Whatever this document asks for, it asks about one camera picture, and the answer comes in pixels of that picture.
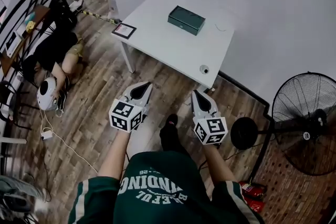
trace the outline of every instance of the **gray jeans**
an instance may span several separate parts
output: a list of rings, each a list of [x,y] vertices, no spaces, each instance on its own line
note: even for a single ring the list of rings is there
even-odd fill
[[[23,192],[36,198],[44,199],[41,189],[14,177],[0,176],[0,191],[8,193],[13,190]]]

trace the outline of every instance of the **fan grille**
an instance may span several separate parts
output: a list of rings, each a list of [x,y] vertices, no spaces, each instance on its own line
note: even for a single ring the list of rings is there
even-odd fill
[[[336,169],[335,110],[336,82],[322,74],[297,75],[276,94],[275,136],[288,161],[301,172],[324,175]]]

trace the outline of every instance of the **white cable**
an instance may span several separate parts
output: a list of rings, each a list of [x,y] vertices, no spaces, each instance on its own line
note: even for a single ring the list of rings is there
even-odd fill
[[[54,128],[53,128],[52,124],[48,121],[46,112],[44,111],[44,116],[43,116],[43,115],[42,115],[42,110],[41,110],[41,108],[40,108],[40,113],[41,113],[41,117],[42,117],[41,128],[40,128],[41,136],[42,136],[42,134],[45,132],[45,130],[46,130],[46,131],[52,131],[52,133],[53,133],[54,135],[56,135],[59,139],[61,139],[62,142],[63,142],[69,149],[71,149],[71,150],[72,150],[78,157],[80,157],[81,159],[83,159],[88,165],[90,165],[90,167],[91,167],[96,173],[98,173],[97,170],[94,169],[94,167],[93,167],[93,166],[92,166],[86,159],[84,159],[82,156],[80,156],[80,155],[79,155],[79,154],[78,154],[78,153],[77,153],[71,146],[68,146],[67,143],[65,143],[65,141],[63,140],[63,138],[60,137],[57,133],[54,132]],[[48,124],[50,125],[50,127],[44,127],[44,128],[42,129],[44,118],[46,118],[46,120],[47,120]]]

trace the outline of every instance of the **desk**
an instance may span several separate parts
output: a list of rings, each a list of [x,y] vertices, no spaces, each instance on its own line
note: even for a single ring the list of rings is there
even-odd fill
[[[169,13],[177,5],[205,18],[197,36],[167,22]],[[218,9],[202,3],[146,0],[123,21],[137,28],[133,35],[129,39],[112,35],[121,41],[121,51],[130,72],[135,69],[128,45],[211,88],[234,33],[230,23],[218,14]],[[208,66],[208,73],[200,71],[202,65]]]
[[[42,22],[42,20],[47,16],[50,11],[50,8],[45,7],[43,5],[37,5],[34,10],[35,17],[33,18],[33,22],[35,23],[34,28],[27,33],[27,36],[20,42],[20,44],[15,49],[12,57],[8,57],[6,53],[6,49],[3,51],[3,56],[0,58],[1,67],[4,73],[4,76],[7,76],[13,62],[15,61],[16,57],[18,56],[19,52],[24,48],[26,41],[28,38],[32,36],[32,33],[36,29],[36,27]]]

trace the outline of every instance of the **chair leg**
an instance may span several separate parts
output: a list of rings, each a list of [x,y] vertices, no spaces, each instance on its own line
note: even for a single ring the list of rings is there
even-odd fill
[[[30,130],[30,131],[32,130],[32,128],[18,125],[16,122],[14,122],[14,125],[17,126],[17,127],[19,127],[19,128],[22,128],[22,129],[27,129],[27,130]]]
[[[32,106],[32,105],[30,105],[30,104],[21,103],[21,106],[27,106],[27,107],[29,107],[29,108],[31,108],[31,109],[37,109],[37,110],[40,110],[40,108],[37,108],[36,106]]]

